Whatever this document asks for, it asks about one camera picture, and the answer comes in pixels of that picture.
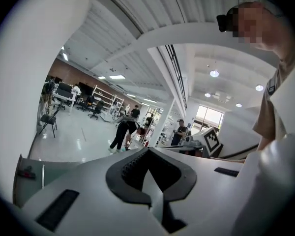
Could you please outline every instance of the beige shirt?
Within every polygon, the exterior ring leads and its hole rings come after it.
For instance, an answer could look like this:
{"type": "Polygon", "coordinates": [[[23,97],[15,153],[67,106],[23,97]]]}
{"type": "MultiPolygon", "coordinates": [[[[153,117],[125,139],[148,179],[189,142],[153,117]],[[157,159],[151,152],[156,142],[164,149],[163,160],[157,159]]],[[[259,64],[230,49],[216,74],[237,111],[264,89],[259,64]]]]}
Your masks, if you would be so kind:
{"type": "MultiPolygon", "coordinates": [[[[295,67],[295,49],[287,55],[284,60],[280,60],[278,69],[276,70],[273,80],[275,90],[285,81],[287,76],[295,67]]],[[[269,140],[281,140],[286,135],[286,130],[281,118],[270,101],[270,95],[265,88],[265,92],[261,102],[261,108],[258,119],[253,126],[253,130],[269,140]]]]}

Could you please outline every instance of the brick wall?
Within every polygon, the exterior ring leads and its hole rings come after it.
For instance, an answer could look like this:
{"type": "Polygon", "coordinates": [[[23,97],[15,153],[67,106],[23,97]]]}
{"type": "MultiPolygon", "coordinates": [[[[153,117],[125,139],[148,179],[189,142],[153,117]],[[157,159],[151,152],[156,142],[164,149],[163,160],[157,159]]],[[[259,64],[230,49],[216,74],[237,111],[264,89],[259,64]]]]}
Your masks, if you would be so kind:
{"type": "Polygon", "coordinates": [[[130,104],[130,110],[133,109],[135,105],[139,105],[139,108],[141,108],[141,105],[137,103],[136,101],[114,90],[109,85],[102,83],[100,80],[97,80],[85,74],[84,72],[81,72],[80,70],[74,68],[73,66],[59,59],[55,59],[53,65],[50,68],[48,75],[53,77],[59,77],[62,79],[63,82],[67,84],[71,84],[71,85],[78,84],[79,82],[84,83],[92,88],[95,87],[95,85],[97,85],[99,88],[111,94],[115,94],[117,95],[117,97],[121,99],[124,99],[123,101],[124,106],[126,107],[128,104],[130,104]]]}

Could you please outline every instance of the round ceiling light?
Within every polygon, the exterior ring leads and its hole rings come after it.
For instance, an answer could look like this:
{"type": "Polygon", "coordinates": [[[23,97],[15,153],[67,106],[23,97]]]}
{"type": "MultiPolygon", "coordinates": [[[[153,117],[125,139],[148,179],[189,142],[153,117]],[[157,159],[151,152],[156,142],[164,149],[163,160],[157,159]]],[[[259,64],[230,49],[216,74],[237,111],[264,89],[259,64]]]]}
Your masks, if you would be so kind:
{"type": "Polygon", "coordinates": [[[256,86],[257,91],[262,91],[263,89],[264,89],[264,86],[262,86],[260,84],[256,86]]]}
{"type": "Polygon", "coordinates": [[[219,73],[218,73],[218,71],[213,70],[213,71],[210,72],[210,75],[211,75],[212,77],[216,78],[216,77],[219,75],[219,73]]]}

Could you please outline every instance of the man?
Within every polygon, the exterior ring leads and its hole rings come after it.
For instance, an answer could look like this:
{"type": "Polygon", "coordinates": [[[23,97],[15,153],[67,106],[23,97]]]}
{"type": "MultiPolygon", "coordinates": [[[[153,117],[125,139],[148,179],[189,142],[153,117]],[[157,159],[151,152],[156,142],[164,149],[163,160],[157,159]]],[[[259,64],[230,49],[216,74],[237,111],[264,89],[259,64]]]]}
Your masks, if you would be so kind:
{"type": "Polygon", "coordinates": [[[265,88],[259,117],[253,127],[262,138],[257,150],[263,150],[273,140],[282,139],[285,128],[270,96],[295,67],[295,35],[259,2],[245,2],[231,8],[227,15],[217,16],[220,31],[232,31],[245,43],[265,51],[273,51],[280,59],[278,69],[265,88]]]}
{"type": "Polygon", "coordinates": [[[179,120],[179,128],[174,134],[171,146],[177,146],[179,144],[181,138],[183,136],[185,136],[186,130],[187,130],[186,127],[183,125],[183,120],[180,119],[179,120]]]}
{"type": "Polygon", "coordinates": [[[75,102],[74,102],[74,104],[73,104],[73,106],[74,106],[75,103],[77,103],[78,100],[79,100],[80,97],[81,97],[81,90],[80,90],[78,84],[75,84],[75,86],[74,86],[74,88],[73,88],[73,91],[75,91],[75,92],[77,93],[77,95],[75,96],[75,102]]]}
{"type": "Polygon", "coordinates": [[[126,135],[127,131],[129,130],[129,134],[126,137],[126,143],[125,147],[126,149],[128,148],[128,142],[131,140],[131,134],[136,134],[138,135],[144,135],[145,130],[139,126],[139,124],[133,119],[133,118],[128,118],[125,116],[120,117],[116,122],[120,122],[116,132],[116,137],[112,144],[109,147],[109,151],[112,153],[120,153],[121,145],[124,139],[124,136],[126,135]],[[113,151],[113,148],[117,145],[116,152],[113,151]]]}
{"type": "Polygon", "coordinates": [[[53,81],[45,82],[43,86],[43,90],[41,92],[41,96],[39,99],[38,105],[38,114],[37,114],[37,125],[42,126],[43,123],[40,121],[41,117],[45,113],[50,112],[50,107],[52,105],[53,100],[53,91],[55,88],[55,83],[53,81]]]}
{"type": "Polygon", "coordinates": [[[135,108],[131,110],[130,115],[135,118],[138,119],[139,115],[140,115],[140,110],[139,110],[139,106],[135,105],[135,108]]]}
{"type": "Polygon", "coordinates": [[[144,123],[145,130],[147,130],[149,126],[151,125],[153,121],[153,117],[154,117],[154,114],[151,114],[151,116],[146,119],[146,122],[144,123]]]}

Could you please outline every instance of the shelving unit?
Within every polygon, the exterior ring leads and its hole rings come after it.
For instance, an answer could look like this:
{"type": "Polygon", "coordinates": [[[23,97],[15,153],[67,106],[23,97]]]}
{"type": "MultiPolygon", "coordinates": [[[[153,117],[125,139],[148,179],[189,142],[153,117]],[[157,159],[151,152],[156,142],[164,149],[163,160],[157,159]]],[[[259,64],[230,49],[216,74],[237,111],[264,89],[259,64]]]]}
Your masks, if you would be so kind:
{"type": "Polygon", "coordinates": [[[120,108],[123,104],[124,99],[121,99],[121,98],[117,97],[115,94],[111,94],[111,93],[99,88],[97,85],[94,88],[93,94],[95,94],[97,97],[101,98],[105,104],[104,109],[106,109],[107,112],[104,113],[105,117],[104,118],[102,117],[105,121],[111,121],[110,118],[107,118],[106,116],[109,115],[109,109],[113,105],[113,102],[115,101],[115,99],[117,99],[117,102],[118,102],[118,106],[117,106],[117,110],[115,111],[115,115],[119,114],[119,111],[120,111],[120,108]]]}

